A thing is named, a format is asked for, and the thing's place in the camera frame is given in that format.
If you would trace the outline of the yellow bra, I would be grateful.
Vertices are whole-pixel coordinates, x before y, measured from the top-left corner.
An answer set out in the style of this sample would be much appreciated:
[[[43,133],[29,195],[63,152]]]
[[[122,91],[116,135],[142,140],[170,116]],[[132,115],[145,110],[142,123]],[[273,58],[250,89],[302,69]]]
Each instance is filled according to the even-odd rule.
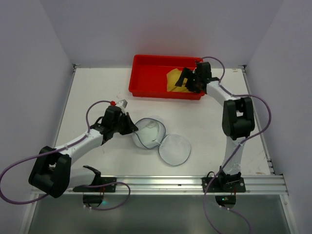
[[[190,93],[190,91],[185,87],[187,79],[183,80],[182,86],[176,86],[182,71],[175,68],[167,73],[167,92],[181,92]]]

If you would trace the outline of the white mesh laundry bag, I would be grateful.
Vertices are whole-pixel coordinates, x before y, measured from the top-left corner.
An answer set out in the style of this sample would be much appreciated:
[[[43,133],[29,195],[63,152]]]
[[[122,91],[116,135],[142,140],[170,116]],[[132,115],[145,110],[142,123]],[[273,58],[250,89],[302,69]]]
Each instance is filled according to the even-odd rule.
[[[176,167],[184,164],[191,155],[189,140],[181,135],[167,133],[159,116],[145,117],[135,123],[138,128],[132,135],[134,144],[144,150],[156,149],[162,161]]]

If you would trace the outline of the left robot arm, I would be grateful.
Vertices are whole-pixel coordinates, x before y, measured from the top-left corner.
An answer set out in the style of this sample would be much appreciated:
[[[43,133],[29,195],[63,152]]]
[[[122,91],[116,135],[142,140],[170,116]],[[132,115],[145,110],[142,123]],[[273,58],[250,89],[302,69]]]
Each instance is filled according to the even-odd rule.
[[[42,148],[29,175],[29,184],[54,198],[60,197],[69,188],[98,188],[100,171],[90,166],[80,169],[71,167],[89,151],[109,141],[115,133],[128,135],[138,130],[125,108],[125,104],[110,105],[104,116],[98,118],[80,137],[56,148]]]

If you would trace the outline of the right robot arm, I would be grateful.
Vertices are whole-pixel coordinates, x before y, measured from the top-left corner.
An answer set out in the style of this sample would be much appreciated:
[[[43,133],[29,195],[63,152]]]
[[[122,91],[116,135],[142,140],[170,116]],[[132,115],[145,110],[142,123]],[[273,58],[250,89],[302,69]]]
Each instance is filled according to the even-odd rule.
[[[244,141],[255,129],[254,107],[249,97],[236,97],[227,91],[217,77],[212,76],[208,62],[196,63],[195,69],[183,68],[176,86],[185,86],[192,93],[204,92],[213,97],[223,108],[222,130],[227,137],[224,161],[213,177],[202,178],[206,193],[245,192],[241,176],[241,159]]]

